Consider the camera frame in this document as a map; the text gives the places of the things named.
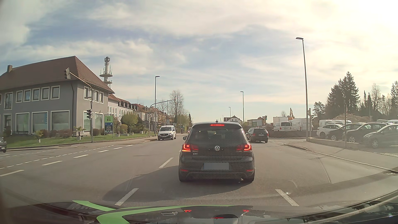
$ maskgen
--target construction crane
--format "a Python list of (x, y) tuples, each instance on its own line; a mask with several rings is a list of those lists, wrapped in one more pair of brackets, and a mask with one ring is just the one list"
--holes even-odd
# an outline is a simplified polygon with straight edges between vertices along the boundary
[(288, 120), (293, 120), (293, 118), (295, 118), (295, 116), (293, 115), (293, 110), (292, 110), (292, 108), (290, 107), (290, 114), (289, 114), (289, 116), (288, 116)]

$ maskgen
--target palm tree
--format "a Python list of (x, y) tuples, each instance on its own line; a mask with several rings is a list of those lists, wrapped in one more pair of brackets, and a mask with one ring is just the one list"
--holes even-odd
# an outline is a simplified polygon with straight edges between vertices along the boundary
[(74, 128), (76, 128), (76, 131), (79, 133), (79, 136), (80, 136), (80, 132), (82, 132), (82, 131), (86, 130), (86, 129), (85, 129), (85, 128), (83, 128), (82, 126), (79, 126), (79, 127), (74, 127)]

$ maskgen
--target traffic light pole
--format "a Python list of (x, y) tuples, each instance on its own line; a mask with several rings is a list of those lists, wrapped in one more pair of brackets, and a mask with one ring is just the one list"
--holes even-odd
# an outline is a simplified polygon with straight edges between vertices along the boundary
[[(93, 88), (91, 87), (90, 84), (86, 83), (85, 81), (83, 81), (81, 78), (77, 77), (75, 74), (73, 74), (72, 72), (69, 71), (69, 68), (67, 68), (66, 70), (66, 74), (65, 74), (65, 78), (66, 79), (70, 79), (70, 75), (73, 75), (74, 77), (76, 77), (78, 80), (84, 82), (86, 85), (88, 85), (90, 87), (90, 93), (91, 93), (91, 102), (90, 102), (90, 109), (91, 109), (91, 114), (93, 113)], [(93, 117), (91, 115), (91, 119), (90, 119), (90, 133), (91, 133), (91, 143), (94, 142), (94, 134), (93, 134)]]

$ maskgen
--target gray building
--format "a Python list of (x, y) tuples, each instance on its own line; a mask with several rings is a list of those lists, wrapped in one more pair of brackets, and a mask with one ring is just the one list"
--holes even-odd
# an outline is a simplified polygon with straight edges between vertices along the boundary
[[(71, 76), (65, 79), (65, 69), (89, 83)], [(13, 68), (0, 76), (0, 127), (12, 134), (32, 134), (37, 130), (65, 130), (74, 126), (90, 132), (87, 110), (94, 96), (94, 128), (103, 128), (103, 116), (108, 114), (108, 95), (114, 93), (76, 56), (53, 59)]]

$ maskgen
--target potted plant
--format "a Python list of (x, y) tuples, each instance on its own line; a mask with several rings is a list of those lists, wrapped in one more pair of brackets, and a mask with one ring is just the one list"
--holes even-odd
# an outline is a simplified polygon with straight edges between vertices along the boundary
[(82, 132), (82, 131), (84, 131), (84, 130), (86, 130), (86, 129), (83, 128), (82, 126), (74, 127), (74, 128), (76, 128), (76, 131), (77, 131), (77, 133), (79, 134), (79, 135), (77, 136), (77, 140), (81, 140), (81, 139), (82, 139), (82, 136), (80, 135), (80, 132)]
[(37, 130), (37, 131), (36, 131), (36, 136), (37, 136), (37, 140), (38, 140), (39, 143), (40, 143), (40, 138), (43, 136), (43, 132), (41, 132), (41, 130)]

